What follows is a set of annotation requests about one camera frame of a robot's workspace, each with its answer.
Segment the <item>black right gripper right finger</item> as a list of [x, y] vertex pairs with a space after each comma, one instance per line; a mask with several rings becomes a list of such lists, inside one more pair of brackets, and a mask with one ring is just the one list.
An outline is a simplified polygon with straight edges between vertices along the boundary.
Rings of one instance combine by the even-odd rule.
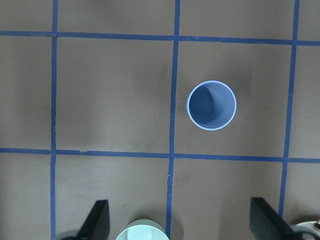
[[308, 233], [294, 231], [262, 197], [250, 199], [250, 231], [256, 240], [307, 240]]

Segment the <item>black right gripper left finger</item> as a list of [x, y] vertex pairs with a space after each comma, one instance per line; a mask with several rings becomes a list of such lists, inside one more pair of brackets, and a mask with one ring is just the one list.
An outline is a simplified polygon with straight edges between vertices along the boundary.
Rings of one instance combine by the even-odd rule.
[[58, 234], [56, 240], [107, 240], [110, 235], [109, 202], [97, 200], [79, 230]]

